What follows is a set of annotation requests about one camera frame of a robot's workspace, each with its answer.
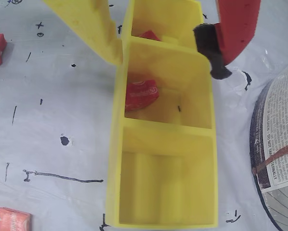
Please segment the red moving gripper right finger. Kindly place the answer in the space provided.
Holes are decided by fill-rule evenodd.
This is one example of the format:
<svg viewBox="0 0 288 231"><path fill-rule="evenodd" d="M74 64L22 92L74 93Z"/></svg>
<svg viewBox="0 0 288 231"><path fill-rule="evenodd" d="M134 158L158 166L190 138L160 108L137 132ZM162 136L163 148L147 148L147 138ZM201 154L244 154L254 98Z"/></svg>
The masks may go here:
<svg viewBox="0 0 288 231"><path fill-rule="evenodd" d="M227 69L253 39L260 0L217 0L219 22L200 24L193 30L197 51L210 62L214 79L228 78Z"/></svg>

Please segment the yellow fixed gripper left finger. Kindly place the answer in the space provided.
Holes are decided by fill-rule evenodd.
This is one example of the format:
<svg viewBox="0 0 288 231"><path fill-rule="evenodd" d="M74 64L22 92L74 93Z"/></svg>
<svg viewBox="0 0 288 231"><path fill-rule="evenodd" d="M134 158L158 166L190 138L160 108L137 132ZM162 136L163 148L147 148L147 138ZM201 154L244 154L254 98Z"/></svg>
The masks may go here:
<svg viewBox="0 0 288 231"><path fill-rule="evenodd" d="M103 60L122 64L122 41L107 0L46 0L46 5Z"/></svg>

